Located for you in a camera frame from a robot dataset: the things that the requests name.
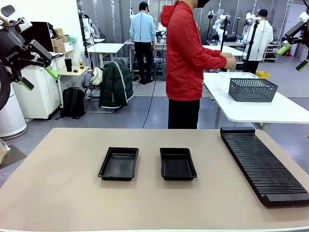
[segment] light blue shirt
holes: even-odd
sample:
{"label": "light blue shirt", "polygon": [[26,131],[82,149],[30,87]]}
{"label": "light blue shirt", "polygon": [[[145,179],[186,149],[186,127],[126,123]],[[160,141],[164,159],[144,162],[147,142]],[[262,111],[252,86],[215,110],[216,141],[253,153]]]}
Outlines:
{"label": "light blue shirt", "polygon": [[139,12],[131,19],[131,38],[134,42],[155,41],[155,23],[151,15]]}

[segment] hand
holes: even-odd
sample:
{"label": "hand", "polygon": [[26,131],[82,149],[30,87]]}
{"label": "hand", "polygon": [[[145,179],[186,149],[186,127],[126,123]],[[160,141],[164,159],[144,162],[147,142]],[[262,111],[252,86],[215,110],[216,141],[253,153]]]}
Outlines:
{"label": "hand", "polygon": [[233,56],[232,53],[222,52],[220,55],[225,58],[233,58],[234,60],[236,60],[235,56]]}
{"label": "hand", "polygon": [[224,68],[227,70],[234,70],[236,68],[235,58],[226,58],[226,65]]}

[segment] cardboard box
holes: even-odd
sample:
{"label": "cardboard box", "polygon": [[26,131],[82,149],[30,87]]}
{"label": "cardboard box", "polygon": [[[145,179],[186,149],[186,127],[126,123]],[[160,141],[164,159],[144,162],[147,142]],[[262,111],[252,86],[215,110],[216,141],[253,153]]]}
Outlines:
{"label": "cardboard box", "polygon": [[64,46],[62,38],[52,39],[53,47]]}
{"label": "cardboard box", "polygon": [[64,45],[61,45],[59,47],[54,47],[54,51],[56,53],[64,53],[64,52],[66,52],[66,50],[64,49]]}
{"label": "cardboard box", "polygon": [[73,51],[72,42],[64,42],[64,49],[66,50],[66,52]]}
{"label": "cardboard box", "polygon": [[62,28],[54,28],[56,35],[63,35]]}
{"label": "cardboard box", "polygon": [[63,42],[69,42],[70,41],[69,35],[58,35],[57,38],[63,39]]}

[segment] black slotted rack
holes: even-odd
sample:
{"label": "black slotted rack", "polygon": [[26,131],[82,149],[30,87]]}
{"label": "black slotted rack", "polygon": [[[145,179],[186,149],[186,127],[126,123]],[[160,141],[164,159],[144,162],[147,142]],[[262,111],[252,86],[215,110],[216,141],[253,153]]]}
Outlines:
{"label": "black slotted rack", "polygon": [[263,205],[309,204],[309,193],[255,135],[254,128],[221,128],[220,134]]}

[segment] hood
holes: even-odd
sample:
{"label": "hood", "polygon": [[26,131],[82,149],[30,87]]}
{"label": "hood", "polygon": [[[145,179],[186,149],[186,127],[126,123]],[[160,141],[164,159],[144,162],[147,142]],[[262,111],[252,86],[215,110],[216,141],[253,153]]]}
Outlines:
{"label": "hood", "polygon": [[187,3],[183,2],[183,1],[178,1],[178,2],[175,2],[174,5],[172,5],[172,6],[165,6],[163,8],[163,11],[162,11],[162,13],[160,15],[160,17],[161,17],[161,24],[164,27],[167,28],[168,24],[169,24],[170,17],[172,16],[172,13],[174,13],[175,11],[180,10],[180,9],[185,9],[186,11],[190,12],[193,15],[192,10],[188,6]]}
{"label": "hood", "polygon": [[271,29],[271,26],[267,20],[260,21],[260,24],[257,26],[261,32],[266,32]]}

